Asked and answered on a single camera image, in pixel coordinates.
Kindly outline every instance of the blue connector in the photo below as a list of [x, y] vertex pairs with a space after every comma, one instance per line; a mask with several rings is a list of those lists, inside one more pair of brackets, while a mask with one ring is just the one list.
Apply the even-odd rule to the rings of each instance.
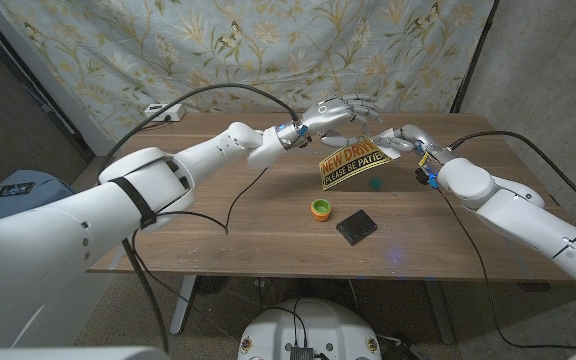
[[437, 184], [437, 176], [435, 174], [428, 174], [428, 185], [433, 189], [439, 189], [439, 184]]
[[297, 132], [297, 134], [299, 134], [299, 136], [304, 136], [306, 135], [307, 132], [308, 132], [308, 126], [304, 125], [301, 127], [301, 129], [299, 129], [299, 132]]

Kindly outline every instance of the sign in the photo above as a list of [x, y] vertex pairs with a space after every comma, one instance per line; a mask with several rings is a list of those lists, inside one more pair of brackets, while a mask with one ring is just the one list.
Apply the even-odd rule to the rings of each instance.
[[392, 160], [369, 138], [343, 147], [319, 163], [321, 186], [327, 190], [362, 171]]

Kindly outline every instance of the fabric backdrop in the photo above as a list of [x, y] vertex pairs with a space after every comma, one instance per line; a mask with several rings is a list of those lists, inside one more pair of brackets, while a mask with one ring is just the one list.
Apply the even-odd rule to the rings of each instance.
[[[0, 0], [0, 9], [110, 138], [220, 82], [257, 86], [297, 110], [368, 93], [385, 112], [448, 112], [493, 0]], [[245, 90], [199, 111], [283, 111]]]

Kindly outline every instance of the blue object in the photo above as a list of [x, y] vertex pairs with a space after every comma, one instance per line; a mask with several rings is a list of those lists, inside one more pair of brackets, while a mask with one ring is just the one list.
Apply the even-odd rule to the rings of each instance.
[[373, 190], [381, 189], [381, 179], [380, 178], [372, 178], [372, 180], [370, 180], [370, 188]]
[[433, 189], [439, 189], [439, 184], [437, 184], [437, 175], [435, 174], [428, 174], [428, 185], [430, 185]]
[[304, 136], [304, 134], [306, 134], [308, 132], [308, 126], [304, 125], [301, 127], [301, 129], [299, 129], [299, 132], [297, 133], [299, 136]]
[[0, 219], [61, 200], [75, 191], [41, 171], [18, 170], [0, 183]]

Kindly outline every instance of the black strap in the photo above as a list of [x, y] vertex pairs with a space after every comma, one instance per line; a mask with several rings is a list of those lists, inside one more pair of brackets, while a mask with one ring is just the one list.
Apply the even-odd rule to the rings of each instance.
[[119, 185], [119, 187], [128, 195], [130, 200], [135, 204], [137, 210], [141, 213], [141, 228], [145, 229], [147, 226], [150, 226], [157, 222], [157, 214], [148, 206], [146, 200], [141, 196], [139, 191], [130, 183], [130, 181], [126, 180], [124, 177], [116, 178], [109, 180], [110, 182], [114, 182], [115, 184]]

